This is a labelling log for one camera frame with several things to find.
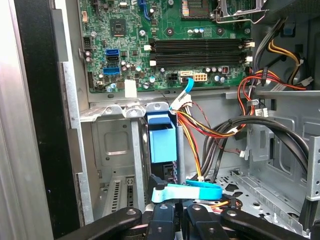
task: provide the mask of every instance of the ventilation holes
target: ventilation holes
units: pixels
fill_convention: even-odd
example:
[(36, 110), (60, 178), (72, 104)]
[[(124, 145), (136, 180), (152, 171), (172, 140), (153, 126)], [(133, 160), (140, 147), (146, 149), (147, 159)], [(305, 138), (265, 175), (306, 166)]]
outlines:
[(118, 199), (119, 199), (119, 189), (120, 189), (120, 182), (118, 181), (118, 182), (115, 183), (115, 188), (114, 188), (112, 208), (111, 208), (111, 212), (112, 213), (117, 211)]
[(127, 207), (134, 206), (134, 186), (132, 185), (129, 185), (127, 188), (126, 206)]

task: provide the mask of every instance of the green circuit board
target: green circuit board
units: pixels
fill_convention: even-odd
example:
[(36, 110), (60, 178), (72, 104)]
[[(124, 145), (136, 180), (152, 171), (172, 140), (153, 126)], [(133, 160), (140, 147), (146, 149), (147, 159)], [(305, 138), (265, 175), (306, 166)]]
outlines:
[[(251, 36), (251, 24), (248, 21), (217, 24), (210, 19), (183, 18), (182, 8), (187, 0), (146, 0), (147, 11), (150, 8), (154, 9), (151, 20), (147, 20), (144, 8), (139, 6), (138, 1), (140, 0), (80, 0), (83, 45), (84, 50), (87, 48), (90, 52), (88, 53), (90, 59), (85, 62), (90, 92), (107, 92), (107, 89), (110, 91), (112, 83), (115, 83), (113, 92), (122, 92), (125, 88), (125, 79), (135, 80), (138, 92), (181, 88), (184, 83), (179, 80), (168, 81), (168, 74), (174, 75), (179, 71), (192, 71), (193, 74), (197, 74), (203, 73), (205, 68), (225, 67), (219, 64), (167, 66), (163, 69), (150, 66), (150, 52), (144, 50), (150, 38), (156, 40), (249, 39)], [(211, 11), (213, 8), (211, 2), (202, 1), (206, 1)], [(251, 0), (228, 0), (227, 4), (230, 13), (252, 7)], [(173, 34), (168, 35), (168, 29), (172, 29)], [(195, 34), (195, 29), (201, 29), (202, 33)], [(118, 74), (104, 74), (103, 69), (108, 65), (105, 53), (108, 49), (119, 50), (120, 73)], [(214, 88), (238, 85), (245, 76), (246, 65), (239, 63), (227, 67), (227, 73), (208, 73), (207, 80), (196, 82), (194, 87)], [(224, 82), (216, 81), (217, 75), (220, 78), (224, 77)]]

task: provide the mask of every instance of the blue plastic tab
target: blue plastic tab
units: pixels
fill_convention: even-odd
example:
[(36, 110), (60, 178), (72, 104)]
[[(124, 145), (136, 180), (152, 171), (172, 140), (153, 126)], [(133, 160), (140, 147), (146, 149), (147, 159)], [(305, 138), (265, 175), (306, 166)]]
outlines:
[(147, 121), (149, 125), (155, 125), (155, 124), (170, 124), (171, 119), (168, 115), (168, 113), (156, 113), (152, 114), (149, 113), (147, 115)]
[(177, 161), (176, 127), (172, 121), (169, 124), (152, 124), (149, 126), (151, 162), (166, 163)]
[(168, 184), (163, 190), (153, 189), (152, 202), (162, 203), (170, 199), (220, 200), (223, 189), (209, 182), (187, 180), (188, 185)]

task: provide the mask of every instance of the microchip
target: microchip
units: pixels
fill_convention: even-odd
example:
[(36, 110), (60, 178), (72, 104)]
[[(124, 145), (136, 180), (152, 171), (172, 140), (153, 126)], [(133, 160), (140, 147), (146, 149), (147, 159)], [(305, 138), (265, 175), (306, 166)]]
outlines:
[(181, 17), (183, 19), (209, 19), (210, 18), (210, 5), (209, 0), (188, 0), (187, 8), (182, 1)]
[(125, 88), (125, 83), (123, 81), (119, 81), (117, 84), (116, 84), (116, 87), (118, 89), (124, 89)]
[(127, 23), (125, 19), (110, 19), (110, 31), (114, 37), (123, 37), (127, 34)]

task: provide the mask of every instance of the black plastic part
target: black plastic part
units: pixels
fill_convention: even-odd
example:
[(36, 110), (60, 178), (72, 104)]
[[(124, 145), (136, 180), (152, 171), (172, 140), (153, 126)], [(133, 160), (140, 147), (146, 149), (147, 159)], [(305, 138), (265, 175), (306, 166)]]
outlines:
[(170, 204), (157, 204), (146, 233), (147, 240), (175, 239), (175, 209)]
[(102, 240), (141, 223), (142, 213), (133, 207), (122, 208), (58, 240)]
[(14, 0), (14, 5), (46, 199), (57, 239), (80, 228), (82, 217), (70, 159), (52, 9), (47, 0)]
[(263, 68), (263, 71), (262, 71), (262, 77), (261, 77), (262, 87), (266, 85), (267, 77), (268, 77), (268, 67), (266, 66), (265, 68)]
[(315, 221), (313, 227), (311, 228), (311, 240), (320, 239), (320, 220)]
[(168, 186), (168, 183), (162, 180), (160, 177), (151, 174), (148, 181), (148, 197), (151, 199), (152, 194), (154, 192), (154, 188), (157, 190), (163, 190), (165, 187)]
[(198, 204), (188, 206), (186, 211), (191, 225), (201, 240), (229, 240), (227, 233), (219, 223), (219, 216), (210, 215), (204, 206)]
[(240, 231), (253, 239), (260, 240), (305, 240), (301, 235), (262, 220), (239, 209), (227, 208), (221, 213), (221, 223), (233, 230)]

